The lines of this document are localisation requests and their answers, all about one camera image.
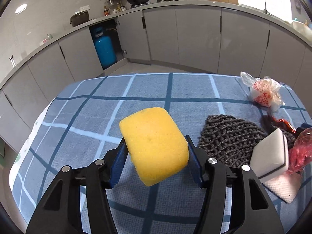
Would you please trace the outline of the blue checked tablecloth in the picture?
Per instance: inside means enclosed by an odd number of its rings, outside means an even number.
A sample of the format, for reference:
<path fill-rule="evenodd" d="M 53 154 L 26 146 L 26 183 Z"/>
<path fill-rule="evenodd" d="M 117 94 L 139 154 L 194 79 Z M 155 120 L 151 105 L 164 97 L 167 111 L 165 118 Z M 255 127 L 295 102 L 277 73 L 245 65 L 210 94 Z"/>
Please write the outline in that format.
<path fill-rule="evenodd" d="M 311 233 L 311 163 L 288 174 L 311 116 L 276 112 L 238 76 L 113 75 L 67 86 L 10 173 L 27 233 Z"/>

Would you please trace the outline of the clear bag red print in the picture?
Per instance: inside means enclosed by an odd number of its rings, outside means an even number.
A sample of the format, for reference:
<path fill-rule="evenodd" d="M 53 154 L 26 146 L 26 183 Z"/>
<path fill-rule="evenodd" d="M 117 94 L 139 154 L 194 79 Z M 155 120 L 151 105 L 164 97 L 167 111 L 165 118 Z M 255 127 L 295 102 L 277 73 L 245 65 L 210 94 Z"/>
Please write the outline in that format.
<path fill-rule="evenodd" d="M 280 89 L 282 85 L 274 79 L 265 76 L 264 78 L 254 78 L 247 72 L 240 72 L 242 83 L 250 89 L 251 99 L 261 106 L 270 108 L 276 112 L 285 105 Z"/>

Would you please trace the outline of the spice bottle rack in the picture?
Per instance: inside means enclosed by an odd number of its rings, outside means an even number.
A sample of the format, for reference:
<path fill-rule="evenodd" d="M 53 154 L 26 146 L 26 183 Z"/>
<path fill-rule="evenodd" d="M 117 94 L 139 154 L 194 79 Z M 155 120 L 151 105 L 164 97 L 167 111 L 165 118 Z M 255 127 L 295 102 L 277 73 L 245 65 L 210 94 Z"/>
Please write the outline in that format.
<path fill-rule="evenodd" d="M 127 0 L 106 0 L 104 6 L 104 16 L 109 16 L 126 11 L 126 3 Z"/>

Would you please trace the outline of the red plastic bag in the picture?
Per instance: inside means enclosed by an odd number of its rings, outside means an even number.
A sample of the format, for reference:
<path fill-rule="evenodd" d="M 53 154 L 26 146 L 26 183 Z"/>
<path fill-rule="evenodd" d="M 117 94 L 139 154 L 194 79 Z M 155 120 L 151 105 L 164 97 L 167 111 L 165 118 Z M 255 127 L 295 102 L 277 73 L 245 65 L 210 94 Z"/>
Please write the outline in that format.
<path fill-rule="evenodd" d="M 272 121 L 274 122 L 274 124 L 280 128 L 285 129 L 287 132 L 295 135 L 297 130 L 295 129 L 295 127 L 289 123 L 289 121 L 285 120 L 285 119 L 275 119 L 274 117 L 271 117 Z"/>

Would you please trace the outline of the grey kitchen cabinets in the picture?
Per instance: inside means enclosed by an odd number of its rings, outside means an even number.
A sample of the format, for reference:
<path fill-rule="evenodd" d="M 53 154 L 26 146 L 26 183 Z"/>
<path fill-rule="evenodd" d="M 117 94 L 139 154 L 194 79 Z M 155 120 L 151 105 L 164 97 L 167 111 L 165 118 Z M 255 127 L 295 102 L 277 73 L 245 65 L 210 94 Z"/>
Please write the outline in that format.
<path fill-rule="evenodd" d="M 124 60 L 257 77 L 291 86 L 311 111 L 311 40 L 291 24 L 245 6 L 161 2 L 92 20 L 34 50 L 1 82 L 1 138 L 19 151 L 39 114 L 73 82 L 110 74 L 91 27 L 111 22 Z"/>

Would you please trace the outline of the dark cooking pot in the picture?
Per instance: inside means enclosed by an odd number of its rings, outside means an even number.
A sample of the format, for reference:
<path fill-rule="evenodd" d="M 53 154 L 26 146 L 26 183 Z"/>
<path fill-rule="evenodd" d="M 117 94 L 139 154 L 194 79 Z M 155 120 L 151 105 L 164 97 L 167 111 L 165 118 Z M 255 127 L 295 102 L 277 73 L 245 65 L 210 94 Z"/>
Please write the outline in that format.
<path fill-rule="evenodd" d="M 76 27 L 89 21 L 89 13 L 87 11 L 79 12 L 70 18 L 72 27 Z"/>

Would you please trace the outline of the pink translucent plastic bag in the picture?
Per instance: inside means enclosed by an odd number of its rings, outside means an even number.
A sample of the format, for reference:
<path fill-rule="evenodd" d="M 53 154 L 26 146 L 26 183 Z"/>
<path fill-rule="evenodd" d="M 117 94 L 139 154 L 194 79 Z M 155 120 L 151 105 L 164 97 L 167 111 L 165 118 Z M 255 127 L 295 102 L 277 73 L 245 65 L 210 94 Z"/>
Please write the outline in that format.
<path fill-rule="evenodd" d="M 311 127 L 303 130 L 289 150 L 288 173 L 301 172 L 311 162 Z"/>

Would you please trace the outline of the white cloth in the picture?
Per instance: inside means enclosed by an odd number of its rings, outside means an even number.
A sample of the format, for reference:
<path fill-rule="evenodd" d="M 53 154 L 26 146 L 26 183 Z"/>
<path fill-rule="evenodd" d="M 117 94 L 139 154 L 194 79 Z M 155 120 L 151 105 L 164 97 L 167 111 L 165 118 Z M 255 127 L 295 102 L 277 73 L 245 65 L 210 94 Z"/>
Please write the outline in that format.
<path fill-rule="evenodd" d="M 301 175 L 287 172 L 263 183 L 266 188 L 286 203 L 291 203 L 301 187 Z"/>

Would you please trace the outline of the dark knitted mesh scrubber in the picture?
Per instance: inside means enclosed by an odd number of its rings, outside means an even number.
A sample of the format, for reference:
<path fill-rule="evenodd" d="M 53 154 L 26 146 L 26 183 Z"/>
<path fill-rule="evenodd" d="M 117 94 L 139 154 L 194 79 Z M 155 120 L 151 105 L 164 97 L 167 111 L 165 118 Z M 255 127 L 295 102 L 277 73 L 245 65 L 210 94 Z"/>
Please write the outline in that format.
<path fill-rule="evenodd" d="M 250 163 L 254 147 L 278 128 L 286 137 L 288 148 L 292 148 L 295 135 L 268 115 L 261 117 L 260 125 L 230 115 L 210 115 L 200 132 L 198 147 L 224 165 L 239 168 Z"/>

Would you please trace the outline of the white melamine sponge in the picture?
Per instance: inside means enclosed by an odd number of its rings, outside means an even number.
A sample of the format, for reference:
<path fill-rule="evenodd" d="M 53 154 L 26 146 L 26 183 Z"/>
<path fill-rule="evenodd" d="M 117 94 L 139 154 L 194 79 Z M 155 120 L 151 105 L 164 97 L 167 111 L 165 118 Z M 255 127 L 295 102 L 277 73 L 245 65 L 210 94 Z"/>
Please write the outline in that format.
<path fill-rule="evenodd" d="M 288 151 L 287 139 L 277 128 L 254 147 L 250 167 L 262 183 L 269 181 L 288 170 Z"/>

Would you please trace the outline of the yellow sponge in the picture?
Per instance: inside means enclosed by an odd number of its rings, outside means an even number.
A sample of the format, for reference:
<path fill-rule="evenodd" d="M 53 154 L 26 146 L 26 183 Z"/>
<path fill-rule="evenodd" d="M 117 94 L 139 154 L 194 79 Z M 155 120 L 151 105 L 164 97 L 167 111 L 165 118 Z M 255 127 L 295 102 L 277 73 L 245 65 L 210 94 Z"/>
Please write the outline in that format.
<path fill-rule="evenodd" d="M 145 186 L 153 186 L 187 166 L 188 143 L 164 108 L 140 110 L 122 119 L 119 127 Z"/>

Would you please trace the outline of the blue gas cylinder under counter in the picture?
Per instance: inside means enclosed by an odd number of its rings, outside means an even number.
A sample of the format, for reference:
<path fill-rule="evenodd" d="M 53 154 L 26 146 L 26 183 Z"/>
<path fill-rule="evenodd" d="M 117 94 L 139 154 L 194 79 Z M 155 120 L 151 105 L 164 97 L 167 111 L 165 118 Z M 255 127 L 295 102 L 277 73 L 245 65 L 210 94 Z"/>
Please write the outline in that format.
<path fill-rule="evenodd" d="M 105 70 L 117 61 L 113 43 L 102 27 L 95 28 L 94 35 L 94 46 L 102 69 Z"/>

